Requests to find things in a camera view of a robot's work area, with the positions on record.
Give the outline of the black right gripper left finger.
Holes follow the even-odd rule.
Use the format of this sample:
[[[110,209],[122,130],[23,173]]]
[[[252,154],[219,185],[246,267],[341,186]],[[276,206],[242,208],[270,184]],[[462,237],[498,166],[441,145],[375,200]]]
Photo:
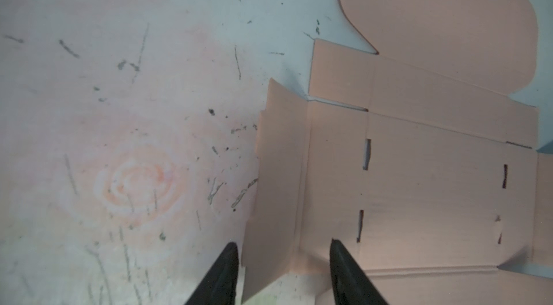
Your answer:
[[[236,243],[228,243],[194,290],[186,305],[235,305],[239,255]]]

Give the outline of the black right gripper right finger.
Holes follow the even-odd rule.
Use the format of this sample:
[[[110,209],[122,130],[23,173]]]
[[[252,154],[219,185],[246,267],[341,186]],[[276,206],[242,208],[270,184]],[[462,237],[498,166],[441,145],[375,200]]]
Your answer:
[[[332,239],[330,269],[336,305],[388,305],[340,240]]]

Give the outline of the tan cardboard box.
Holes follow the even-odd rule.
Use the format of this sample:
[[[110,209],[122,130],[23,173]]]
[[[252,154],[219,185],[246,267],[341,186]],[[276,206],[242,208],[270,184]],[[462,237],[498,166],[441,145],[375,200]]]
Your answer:
[[[308,98],[271,80],[242,299],[344,245],[389,304],[551,304],[552,157],[511,99],[529,0],[339,0],[370,54],[314,44]]]

